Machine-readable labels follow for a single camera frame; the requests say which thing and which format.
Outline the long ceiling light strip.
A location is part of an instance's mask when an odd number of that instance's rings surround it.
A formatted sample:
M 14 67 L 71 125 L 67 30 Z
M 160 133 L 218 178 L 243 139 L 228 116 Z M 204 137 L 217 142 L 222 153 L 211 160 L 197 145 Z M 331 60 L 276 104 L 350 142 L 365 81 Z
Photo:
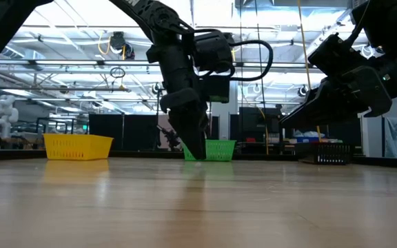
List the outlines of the long ceiling light strip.
M 159 66 L 158 62 L 147 61 L 89 61 L 89 60 L 9 60 L 0 59 L 0 65 L 123 65 L 123 66 Z M 234 62 L 234 67 L 265 68 L 266 63 Z M 273 63 L 272 68 L 303 69 L 304 63 Z

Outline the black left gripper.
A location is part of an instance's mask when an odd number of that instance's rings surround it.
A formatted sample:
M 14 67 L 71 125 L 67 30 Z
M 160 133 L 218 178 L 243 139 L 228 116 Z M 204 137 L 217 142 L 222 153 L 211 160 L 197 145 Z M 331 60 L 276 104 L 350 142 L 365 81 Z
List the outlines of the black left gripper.
M 168 88 L 160 100 L 161 109 L 184 145 L 196 160 L 206 159 L 205 128 L 208 124 L 208 106 L 202 89 Z

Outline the green plastic basket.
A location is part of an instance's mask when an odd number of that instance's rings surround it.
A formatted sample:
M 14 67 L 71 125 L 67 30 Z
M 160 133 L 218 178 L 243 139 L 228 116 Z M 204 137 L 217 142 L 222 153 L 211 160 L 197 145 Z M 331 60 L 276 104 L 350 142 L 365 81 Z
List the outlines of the green plastic basket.
M 205 161 L 228 162 L 232 160 L 236 141 L 209 140 L 205 141 Z

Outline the pink curtain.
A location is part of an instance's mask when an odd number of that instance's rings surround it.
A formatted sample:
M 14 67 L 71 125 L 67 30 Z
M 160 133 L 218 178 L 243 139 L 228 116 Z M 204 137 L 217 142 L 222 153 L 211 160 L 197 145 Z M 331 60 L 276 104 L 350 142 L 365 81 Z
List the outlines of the pink curtain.
M 161 127 L 164 127 L 167 130 L 174 130 L 174 128 L 171 126 L 171 124 L 168 121 L 168 115 L 167 114 L 160 114 L 159 115 L 157 125 L 160 125 Z M 168 146 L 167 139 L 166 139 L 166 137 L 163 135 L 163 133 L 160 130 L 159 130 L 158 138 L 159 139 L 158 139 L 158 141 L 156 143 L 157 147 L 159 149 L 167 150 L 167 151 L 171 152 L 170 149 L 169 149 L 169 146 Z M 179 152 L 182 152 L 183 151 L 183 147 L 182 147 L 182 140 L 181 140 L 180 137 L 179 137 L 179 141 L 181 142 L 181 144 L 179 145 Z

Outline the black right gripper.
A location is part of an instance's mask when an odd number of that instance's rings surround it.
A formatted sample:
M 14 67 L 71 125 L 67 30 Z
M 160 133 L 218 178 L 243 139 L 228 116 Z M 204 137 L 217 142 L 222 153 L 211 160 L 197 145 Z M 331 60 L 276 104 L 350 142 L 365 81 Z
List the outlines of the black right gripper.
M 313 127 L 389 111 L 392 100 L 379 71 L 337 34 L 329 35 L 309 56 L 309 62 L 326 77 L 305 101 L 280 120 L 284 128 Z

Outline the white structural column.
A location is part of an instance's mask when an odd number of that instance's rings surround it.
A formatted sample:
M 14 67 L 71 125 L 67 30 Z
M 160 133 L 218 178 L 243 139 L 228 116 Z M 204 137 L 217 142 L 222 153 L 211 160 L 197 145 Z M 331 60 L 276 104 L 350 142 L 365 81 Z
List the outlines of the white structural column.
M 230 82 L 229 103 L 213 103 L 212 116 L 219 117 L 219 140 L 230 140 L 230 115 L 238 114 L 238 81 Z

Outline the black plastic basket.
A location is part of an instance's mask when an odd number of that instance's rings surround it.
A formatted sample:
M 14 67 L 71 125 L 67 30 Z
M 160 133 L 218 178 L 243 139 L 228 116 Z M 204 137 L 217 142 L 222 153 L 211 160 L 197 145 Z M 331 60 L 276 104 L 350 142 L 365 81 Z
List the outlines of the black plastic basket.
M 353 156 L 353 148 L 345 143 L 297 143 L 298 160 L 314 165 L 346 165 Z

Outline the black partition panel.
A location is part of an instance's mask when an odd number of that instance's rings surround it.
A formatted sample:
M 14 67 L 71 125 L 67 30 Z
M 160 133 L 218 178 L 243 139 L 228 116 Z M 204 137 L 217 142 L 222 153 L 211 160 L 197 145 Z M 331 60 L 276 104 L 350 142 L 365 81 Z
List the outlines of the black partition panel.
M 113 138 L 114 151 L 150 151 L 159 137 L 153 115 L 90 114 L 89 133 Z

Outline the black equipment cabinet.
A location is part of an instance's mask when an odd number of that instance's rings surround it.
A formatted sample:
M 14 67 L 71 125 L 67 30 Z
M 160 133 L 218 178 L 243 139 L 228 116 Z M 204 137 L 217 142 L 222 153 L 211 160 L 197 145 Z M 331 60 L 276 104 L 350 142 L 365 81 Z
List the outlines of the black equipment cabinet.
M 275 155 L 281 153 L 278 108 L 240 107 L 238 115 L 238 148 L 242 154 Z

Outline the white robot figure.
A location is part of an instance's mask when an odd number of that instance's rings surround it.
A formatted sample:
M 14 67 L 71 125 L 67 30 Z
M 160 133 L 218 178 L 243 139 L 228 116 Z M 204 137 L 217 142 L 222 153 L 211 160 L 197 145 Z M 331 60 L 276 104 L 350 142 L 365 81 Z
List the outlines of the white robot figure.
M 0 97 L 0 137 L 10 138 L 10 130 L 13 123 L 19 120 L 19 111 L 14 107 L 16 98 L 13 95 Z

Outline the yellow plastic basket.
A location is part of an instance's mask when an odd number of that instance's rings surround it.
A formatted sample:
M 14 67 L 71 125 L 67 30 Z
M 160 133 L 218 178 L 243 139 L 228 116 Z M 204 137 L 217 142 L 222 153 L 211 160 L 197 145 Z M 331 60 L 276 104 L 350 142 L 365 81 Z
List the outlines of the yellow plastic basket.
M 44 134 L 50 160 L 90 161 L 109 156 L 113 138 L 91 134 Z

